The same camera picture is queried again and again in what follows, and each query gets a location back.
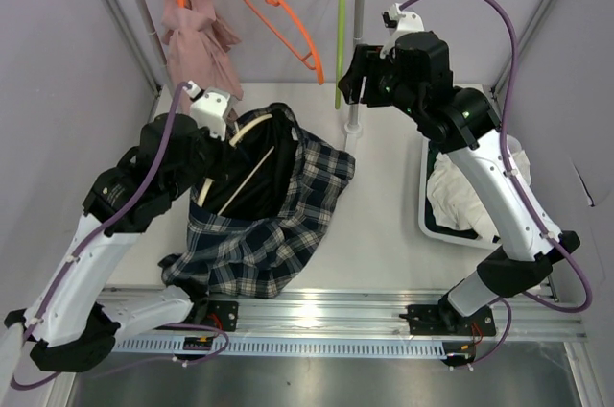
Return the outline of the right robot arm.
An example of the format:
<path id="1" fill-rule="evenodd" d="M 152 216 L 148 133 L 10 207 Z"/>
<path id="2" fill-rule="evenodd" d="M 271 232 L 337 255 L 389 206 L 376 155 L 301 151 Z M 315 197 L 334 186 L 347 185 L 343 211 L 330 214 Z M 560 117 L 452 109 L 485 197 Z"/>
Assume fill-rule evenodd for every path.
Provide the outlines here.
<path id="1" fill-rule="evenodd" d="M 498 115 L 481 91 L 454 84 L 449 47 L 434 33 L 403 35 L 389 53 L 379 45 L 357 45 L 338 87 L 350 105 L 395 107 L 411 117 L 460 169 L 494 222 L 498 249 L 439 301 L 437 319 L 445 331 L 460 333 L 494 300 L 538 285 L 565 251 L 579 247 L 575 232 L 560 229 L 546 214 L 531 216 L 537 205 L 523 201 L 529 187 L 514 184 L 505 167 L 511 155 L 500 147 Z"/>

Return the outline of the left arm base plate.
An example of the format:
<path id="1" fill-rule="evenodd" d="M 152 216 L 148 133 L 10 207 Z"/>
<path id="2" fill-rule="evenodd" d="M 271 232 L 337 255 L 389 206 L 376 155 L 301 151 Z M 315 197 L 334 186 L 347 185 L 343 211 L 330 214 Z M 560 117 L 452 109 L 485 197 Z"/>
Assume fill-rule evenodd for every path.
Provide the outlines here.
<path id="1" fill-rule="evenodd" d="M 194 301 L 185 322 L 234 332 L 239 318 L 239 303 L 229 299 L 203 297 Z"/>

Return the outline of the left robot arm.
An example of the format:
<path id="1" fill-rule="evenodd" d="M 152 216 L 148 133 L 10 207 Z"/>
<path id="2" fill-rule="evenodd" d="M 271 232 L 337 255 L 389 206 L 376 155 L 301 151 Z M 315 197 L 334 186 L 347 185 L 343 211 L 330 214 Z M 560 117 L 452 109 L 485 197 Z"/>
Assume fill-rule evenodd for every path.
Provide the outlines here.
<path id="1" fill-rule="evenodd" d="M 76 233 L 54 277 L 28 309 L 12 311 L 33 342 L 30 357 L 43 372 L 84 372 L 114 346 L 157 327 L 201 328 L 207 305 L 177 286 L 152 298 L 106 308 L 97 298 L 124 255 L 224 150 L 221 139 L 183 114 L 161 114 L 139 143 L 96 178 L 83 202 Z"/>

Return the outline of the pink pleated skirt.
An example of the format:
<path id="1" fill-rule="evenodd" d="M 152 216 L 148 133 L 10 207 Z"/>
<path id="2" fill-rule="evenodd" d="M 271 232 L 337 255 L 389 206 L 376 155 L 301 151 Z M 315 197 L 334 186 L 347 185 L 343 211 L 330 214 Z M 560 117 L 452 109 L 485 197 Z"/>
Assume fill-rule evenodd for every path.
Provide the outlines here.
<path id="1" fill-rule="evenodd" d="M 238 101 L 243 99 L 238 73 L 228 55 L 241 39 L 216 11 L 213 0 L 189 0 L 186 9 L 176 0 L 164 0 L 161 23 L 173 84 L 192 81 L 202 89 L 215 87 Z"/>

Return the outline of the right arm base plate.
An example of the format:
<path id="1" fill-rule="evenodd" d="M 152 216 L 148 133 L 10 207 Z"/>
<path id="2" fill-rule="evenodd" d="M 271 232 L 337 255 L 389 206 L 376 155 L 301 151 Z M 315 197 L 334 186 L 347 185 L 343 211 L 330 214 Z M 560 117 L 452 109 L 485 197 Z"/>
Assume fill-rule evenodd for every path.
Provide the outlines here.
<path id="1" fill-rule="evenodd" d="M 398 317 L 406 321 L 414 336 L 494 337 L 497 333 L 492 310 L 483 306 L 465 317 L 448 302 L 448 295 L 436 304 L 410 304 Z"/>

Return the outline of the navy plaid skirt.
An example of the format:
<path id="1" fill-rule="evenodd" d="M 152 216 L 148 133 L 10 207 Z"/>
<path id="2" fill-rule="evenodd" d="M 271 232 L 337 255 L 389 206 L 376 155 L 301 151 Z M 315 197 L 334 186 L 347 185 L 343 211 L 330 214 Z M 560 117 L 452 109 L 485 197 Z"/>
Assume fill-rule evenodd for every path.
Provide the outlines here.
<path id="1" fill-rule="evenodd" d="M 272 299 L 308 264 L 330 227 L 339 197 L 354 177 L 355 159 L 303 129 L 284 103 L 240 116 L 273 118 L 238 148 L 260 157 L 275 149 L 222 216 L 218 211 L 243 180 L 206 177 L 190 190 L 186 247 L 163 257 L 162 282 L 197 296 L 208 293 Z"/>

